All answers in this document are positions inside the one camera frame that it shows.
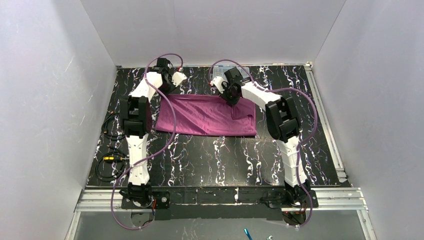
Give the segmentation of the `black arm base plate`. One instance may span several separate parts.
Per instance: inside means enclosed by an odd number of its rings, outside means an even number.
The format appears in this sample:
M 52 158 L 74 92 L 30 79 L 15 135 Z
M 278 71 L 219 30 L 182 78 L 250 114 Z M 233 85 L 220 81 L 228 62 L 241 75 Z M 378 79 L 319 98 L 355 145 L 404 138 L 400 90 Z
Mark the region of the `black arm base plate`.
M 284 204 L 281 198 L 285 190 L 284 186 L 151 186 L 153 201 L 146 206 L 120 195 L 122 209 L 154 213 L 158 221 L 263 218 L 303 222 L 307 211 L 319 206 L 317 194 L 311 189 L 304 203 Z

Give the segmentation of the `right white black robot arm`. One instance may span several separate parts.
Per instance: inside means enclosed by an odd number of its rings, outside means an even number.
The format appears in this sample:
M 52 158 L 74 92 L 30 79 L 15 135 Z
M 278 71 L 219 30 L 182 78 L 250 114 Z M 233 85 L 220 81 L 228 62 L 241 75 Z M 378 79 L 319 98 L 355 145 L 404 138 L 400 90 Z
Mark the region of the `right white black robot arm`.
M 282 203 L 294 205 L 306 202 L 310 184 L 298 150 L 301 121 L 294 100 L 266 91 L 248 77 L 244 78 L 236 67 L 227 70 L 224 76 L 214 77 L 210 85 L 230 106 L 244 98 L 265 111 L 268 133 L 276 140 L 284 164 Z

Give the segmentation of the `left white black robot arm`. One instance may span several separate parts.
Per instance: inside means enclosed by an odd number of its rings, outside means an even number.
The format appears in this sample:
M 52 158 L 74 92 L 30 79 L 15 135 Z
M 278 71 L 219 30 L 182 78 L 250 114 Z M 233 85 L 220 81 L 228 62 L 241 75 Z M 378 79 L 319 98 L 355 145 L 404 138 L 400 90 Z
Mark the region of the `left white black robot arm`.
M 171 62 L 164 57 L 156 60 L 143 79 L 128 96 L 120 99 L 119 120 L 128 145 L 129 166 L 127 188 L 120 194 L 136 205 L 147 206 L 153 201 L 147 167 L 147 142 L 152 129 L 151 100 L 157 92 L 169 93 L 175 88 L 170 73 Z

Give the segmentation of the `purple cloth napkin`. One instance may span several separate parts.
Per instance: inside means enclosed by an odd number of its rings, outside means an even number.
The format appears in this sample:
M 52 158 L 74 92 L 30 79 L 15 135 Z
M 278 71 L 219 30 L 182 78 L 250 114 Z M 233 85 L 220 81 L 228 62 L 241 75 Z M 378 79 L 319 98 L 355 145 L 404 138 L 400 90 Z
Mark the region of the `purple cloth napkin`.
M 176 133 L 206 137 L 254 137 L 256 105 L 245 98 L 230 106 L 217 95 L 170 94 Z

